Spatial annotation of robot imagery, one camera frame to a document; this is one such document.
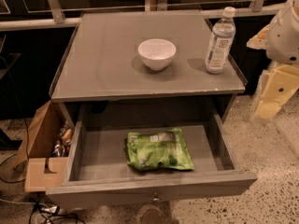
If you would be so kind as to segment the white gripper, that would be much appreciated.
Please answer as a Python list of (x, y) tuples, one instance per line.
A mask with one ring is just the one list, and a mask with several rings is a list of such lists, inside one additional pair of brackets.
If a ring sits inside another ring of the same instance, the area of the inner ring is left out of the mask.
[(250, 49), (266, 49), (269, 59), (285, 63), (268, 76), (255, 116), (272, 119), (299, 89), (299, 0), (287, 0), (284, 7), (247, 42)]

